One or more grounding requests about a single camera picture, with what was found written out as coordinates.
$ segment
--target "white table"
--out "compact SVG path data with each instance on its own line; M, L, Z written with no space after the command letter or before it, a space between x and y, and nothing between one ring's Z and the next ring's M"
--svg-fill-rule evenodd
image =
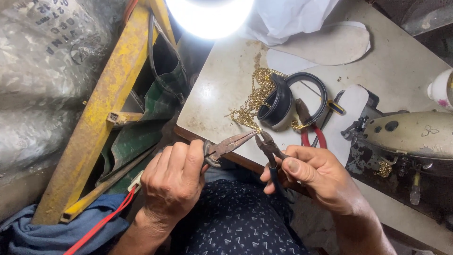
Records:
M437 75L449 68L445 62L362 0L340 1L324 23L345 20L365 24L371 34L371 50L351 64L305 70L323 80L330 98L351 84L361 84L380 98L377 108L382 112L443 111L427 97L426 89ZM235 124L229 113L240 107L250 94L254 70L267 67L266 52L267 47L261 42L236 35L218 40L181 111L178 133L188 139L200 137L218 143L247 131L248 128ZM246 145L237 150L239 156L234 155L233 160L241 161L249 169L262 168L261 162L266 162L266 157L261 153L250 160ZM444 226L356 182L382 223L442 252L453 253L450 241L453 233Z

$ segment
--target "rusty pliers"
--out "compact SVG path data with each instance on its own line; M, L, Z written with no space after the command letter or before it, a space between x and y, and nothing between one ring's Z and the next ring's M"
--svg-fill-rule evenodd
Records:
M204 173L210 166L219 168L219 158L227 153L236 150L242 144L250 140L255 134L256 130L252 130L229 137L221 141L219 144L212 144L209 140L206 140L203 147L204 161L206 164L203 166L201 173Z
M279 194L280 196L286 198L289 203L294 204L295 198L294 196L287 192L281 185L279 181L279 176L278 176L278 165L277 161L275 161L274 154L277 158L284 160L288 155L285 155L275 144L274 140L272 139L272 136L266 131L261 131L261 136L263 137L264 141L260 139L260 137L255 134L255 140L256 144L258 145L258 148L264 152L264 155L269 159L269 171L270 171L270 178L275 186L275 192Z

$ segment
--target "dark blue patterned fabric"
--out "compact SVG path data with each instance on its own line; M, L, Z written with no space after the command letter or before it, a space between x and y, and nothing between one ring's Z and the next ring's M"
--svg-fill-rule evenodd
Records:
M292 214L286 201L264 194L263 186L210 182L173 230L171 254L308 254L289 226Z

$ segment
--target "person's right hand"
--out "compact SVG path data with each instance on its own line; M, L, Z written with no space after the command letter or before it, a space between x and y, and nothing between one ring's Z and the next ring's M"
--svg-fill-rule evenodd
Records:
M329 150L290 145L284 153L290 157L283 162L275 159L288 181L295 179L306 184L311 197L325 209L338 215L352 215L367 204L349 173ZM266 194L275 191L268 166L260 179L268 182Z

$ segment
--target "hand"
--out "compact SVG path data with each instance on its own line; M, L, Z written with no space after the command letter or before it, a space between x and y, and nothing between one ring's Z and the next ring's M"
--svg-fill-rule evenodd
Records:
M200 176L204 162L203 142L190 146L177 142L159 153L141 176L145 206L136 220L149 222L154 232L169 233L197 203L204 186Z
M279 174L284 186L301 181L316 203L338 215L358 214L367 204L349 173L329 150L290 145L284 153L290 157L283 162L275 158L286 174ZM266 194L275 191L268 166L260 179L268 182Z

